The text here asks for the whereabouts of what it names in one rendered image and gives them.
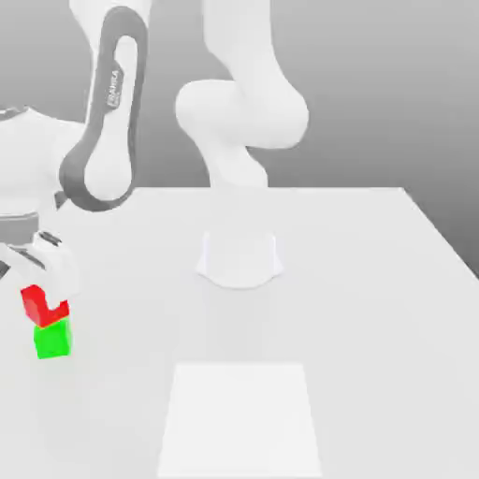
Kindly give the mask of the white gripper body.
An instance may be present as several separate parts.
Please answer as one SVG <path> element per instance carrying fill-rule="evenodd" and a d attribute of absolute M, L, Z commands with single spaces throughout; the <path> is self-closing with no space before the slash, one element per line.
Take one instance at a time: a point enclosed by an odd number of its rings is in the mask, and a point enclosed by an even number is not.
<path fill-rule="evenodd" d="M 35 241 L 22 246 L 0 242 L 0 260 L 11 267 L 14 283 L 24 289 L 39 286 L 46 300 L 68 300 L 80 290 L 80 274 L 74 255 L 60 243 Z"/>

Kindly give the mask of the small red cube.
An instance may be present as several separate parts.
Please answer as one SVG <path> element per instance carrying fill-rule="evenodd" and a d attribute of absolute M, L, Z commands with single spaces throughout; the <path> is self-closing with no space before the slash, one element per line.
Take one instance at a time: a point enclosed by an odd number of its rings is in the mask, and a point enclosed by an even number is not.
<path fill-rule="evenodd" d="M 36 284 L 23 288 L 21 295 L 26 315 L 38 327 L 48 327 L 69 315 L 67 300 L 51 310 L 47 304 L 45 292 Z"/>

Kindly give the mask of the small green cube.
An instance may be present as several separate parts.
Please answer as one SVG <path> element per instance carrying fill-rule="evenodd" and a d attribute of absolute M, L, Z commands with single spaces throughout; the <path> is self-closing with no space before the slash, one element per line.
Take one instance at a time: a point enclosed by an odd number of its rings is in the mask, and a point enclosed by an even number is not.
<path fill-rule="evenodd" d="M 35 326 L 34 343 L 39 359 L 69 356 L 72 350 L 69 318 L 63 318 L 47 327 Z"/>

